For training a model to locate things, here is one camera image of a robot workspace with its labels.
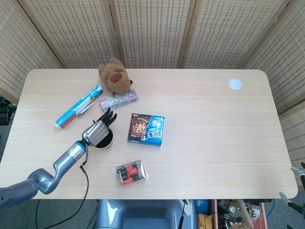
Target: wooden table top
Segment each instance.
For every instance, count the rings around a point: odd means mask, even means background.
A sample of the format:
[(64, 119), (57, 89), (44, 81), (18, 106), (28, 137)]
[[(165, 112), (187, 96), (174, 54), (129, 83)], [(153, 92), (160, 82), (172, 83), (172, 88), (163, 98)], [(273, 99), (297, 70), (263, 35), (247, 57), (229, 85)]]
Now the wooden table top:
[[(111, 147), (90, 147), (87, 198), (292, 198), (297, 193), (267, 76), (260, 70), (128, 69), (139, 101), (114, 110)], [(229, 87), (238, 78), (240, 90)], [(95, 85), (104, 92), (62, 130), (54, 122)], [(103, 114), (110, 90), (97, 69), (37, 69), (26, 79), (0, 164), (0, 186), (52, 164)], [(127, 142), (132, 113), (165, 116), (161, 147)], [(115, 168), (141, 159), (147, 179), (120, 185)], [(81, 199), (78, 163), (56, 190), (36, 198)]]

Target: teddy bear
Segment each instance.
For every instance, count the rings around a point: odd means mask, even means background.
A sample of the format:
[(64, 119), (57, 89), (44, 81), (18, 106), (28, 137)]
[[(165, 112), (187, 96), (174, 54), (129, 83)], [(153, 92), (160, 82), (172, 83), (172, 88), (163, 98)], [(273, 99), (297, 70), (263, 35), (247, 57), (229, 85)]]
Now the teddy bear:
[(128, 92), (133, 83), (129, 79), (124, 65), (116, 58), (110, 58), (108, 64), (101, 64), (99, 75), (113, 91), (113, 95)]

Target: snack box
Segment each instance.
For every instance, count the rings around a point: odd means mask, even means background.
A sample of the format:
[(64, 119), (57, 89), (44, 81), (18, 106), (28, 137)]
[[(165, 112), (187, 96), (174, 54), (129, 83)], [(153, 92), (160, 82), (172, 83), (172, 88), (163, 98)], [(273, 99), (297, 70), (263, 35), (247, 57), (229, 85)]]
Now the snack box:
[(163, 139), (163, 127), (163, 116), (132, 114), (128, 141), (160, 146)]
[(102, 110), (104, 112), (106, 112), (108, 108), (111, 108), (113, 110), (120, 106), (131, 104), (131, 103), (137, 102), (137, 101), (138, 101), (138, 95), (135, 92), (134, 88), (131, 88), (125, 94), (117, 94), (114, 96), (104, 97), (104, 98), (100, 99)]
[(146, 179), (145, 169), (141, 160), (118, 166), (116, 167), (116, 172), (122, 185)]

